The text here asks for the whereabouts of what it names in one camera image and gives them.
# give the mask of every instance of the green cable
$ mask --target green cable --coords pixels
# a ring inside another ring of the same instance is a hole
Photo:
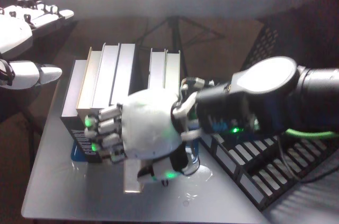
[[[288,129],[285,132],[287,135],[295,138],[306,138],[306,139],[327,139],[339,137],[339,134],[332,131],[325,132],[301,132],[297,130]]]

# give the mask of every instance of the black cable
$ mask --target black cable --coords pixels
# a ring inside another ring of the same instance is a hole
[[[318,175],[316,177],[313,177],[311,179],[308,179],[308,180],[302,180],[299,176],[297,176],[294,171],[291,169],[291,167],[288,165],[286,159],[285,159],[285,155],[282,151],[282,147],[281,147],[281,142],[280,142],[280,137],[277,136],[276,137],[277,140],[278,140],[278,147],[279,147],[279,152],[280,152],[280,157],[282,159],[282,162],[284,163],[285,167],[287,168],[288,172],[293,176],[294,179],[296,179],[298,182],[302,183],[302,184],[307,184],[307,183],[313,183],[313,182],[316,182],[316,181],[319,181],[320,179],[328,176],[328,175],[331,175],[333,174],[334,172],[336,171],[339,171],[339,165],[330,169],[329,171],[326,171],[324,173],[322,173],[321,175]]]
[[[194,171],[192,171],[188,174],[185,174],[183,171],[180,171],[180,173],[183,174],[184,176],[191,176],[191,175],[194,175],[198,171],[199,167],[200,167],[200,158],[198,156],[198,167],[196,168],[196,170],[194,170]]]

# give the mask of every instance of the row of books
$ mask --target row of books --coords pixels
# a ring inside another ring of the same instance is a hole
[[[150,52],[148,88],[166,88],[179,93],[180,53],[167,50]],[[103,45],[102,51],[88,53],[87,60],[75,60],[61,112],[61,120],[89,163],[101,163],[101,156],[84,136],[84,120],[89,113],[144,89],[135,44]],[[124,191],[141,192],[137,173],[142,163],[124,163]]]

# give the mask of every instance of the floor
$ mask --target floor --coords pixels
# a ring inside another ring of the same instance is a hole
[[[88,50],[101,50],[102,44],[133,43],[148,29],[164,19],[120,18],[80,21],[76,25],[38,39],[34,47],[20,59],[51,63],[70,73],[73,59],[86,59]],[[232,21],[223,19],[191,19],[222,35],[219,40],[197,43],[184,48],[190,76],[230,79],[239,71],[263,24],[259,21]],[[187,22],[180,22],[183,43],[201,32]],[[204,38],[213,38],[210,34]],[[144,39],[143,46],[171,48],[171,29],[165,24]],[[149,51],[139,52],[142,76],[145,82],[149,66]],[[21,217],[21,206],[30,176],[28,152],[28,123],[21,110],[29,114],[34,123],[43,128],[55,90],[55,83],[19,92],[0,91],[2,98],[18,107],[0,124],[0,147],[6,149],[0,158],[0,222],[33,223]],[[35,134],[36,149],[40,137]],[[37,223],[67,223],[38,220]]]

